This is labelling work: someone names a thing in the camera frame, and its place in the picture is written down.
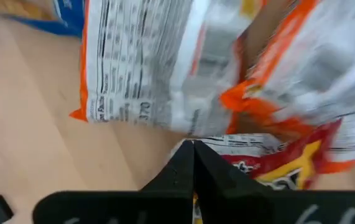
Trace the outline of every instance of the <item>nutrition facts label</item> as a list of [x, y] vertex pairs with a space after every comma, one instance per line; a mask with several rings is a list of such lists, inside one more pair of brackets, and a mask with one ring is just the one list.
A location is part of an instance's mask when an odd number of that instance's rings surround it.
[[[86, 46], [89, 120], [153, 124], [157, 113], [167, 111], [154, 100], [154, 94], [159, 94], [158, 78], [153, 77], [154, 59], [166, 58], [168, 50], [178, 50], [172, 49], [170, 41], [166, 43], [169, 28], [165, 26], [171, 23], [169, 17], [178, 11], [177, 6], [186, 3], [190, 7], [190, 2], [90, 1]], [[167, 86], [168, 80], [159, 84]]]

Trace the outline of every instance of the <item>wooden floor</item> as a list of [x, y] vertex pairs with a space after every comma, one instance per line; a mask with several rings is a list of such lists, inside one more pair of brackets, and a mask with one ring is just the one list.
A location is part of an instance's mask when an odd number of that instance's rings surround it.
[[[158, 173], [179, 134], [68, 117], [79, 105], [78, 39], [0, 19], [0, 194], [16, 216], [59, 190], [138, 189]], [[355, 169], [316, 189], [355, 189]]]

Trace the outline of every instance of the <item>yellow logo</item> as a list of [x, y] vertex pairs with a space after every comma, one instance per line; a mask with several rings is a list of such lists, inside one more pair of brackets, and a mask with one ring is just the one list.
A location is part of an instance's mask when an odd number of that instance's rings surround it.
[[320, 145], [320, 140], [307, 144], [303, 150], [303, 154], [299, 158], [279, 167], [276, 170], [258, 176], [256, 180], [262, 183], [272, 183], [274, 180], [285, 177], [294, 170], [300, 170], [297, 179], [297, 189], [304, 189], [306, 180], [314, 175], [313, 161], [311, 158], [319, 149]]

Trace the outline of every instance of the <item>red snack bag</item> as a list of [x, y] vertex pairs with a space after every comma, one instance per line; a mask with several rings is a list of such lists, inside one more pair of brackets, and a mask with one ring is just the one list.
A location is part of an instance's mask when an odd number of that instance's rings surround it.
[[307, 137], [281, 144], [269, 134], [202, 139], [224, 159], [275, 190], [308, 189], [323, 165], [341, 120], [322, 125]]

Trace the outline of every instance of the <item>snack bag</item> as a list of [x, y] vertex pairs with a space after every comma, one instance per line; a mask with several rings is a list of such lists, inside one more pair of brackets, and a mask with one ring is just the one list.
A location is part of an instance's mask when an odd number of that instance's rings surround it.
[[[273, 190], [304, 190], [322, 172], [341, 120], [322, 125], [307, 137], [281, 142], [270, 134], [235, 134], [200, 139], [250, 178]], [[194, 224], [202, 223], [194, 197]]]
[[232, 112], [219, 96], [239, 78], [232, 46], [262, 4], [86, 1], [81, 108], [71, 115], [195, 136], [226, 133]]
[[0, 14], [47, 32], [81, 37], [83, 0], [0, 0]]
[[295, 1], [223, 105], [293, 138], [344, 116], [323, 172], [355, 164], [355, 1]]

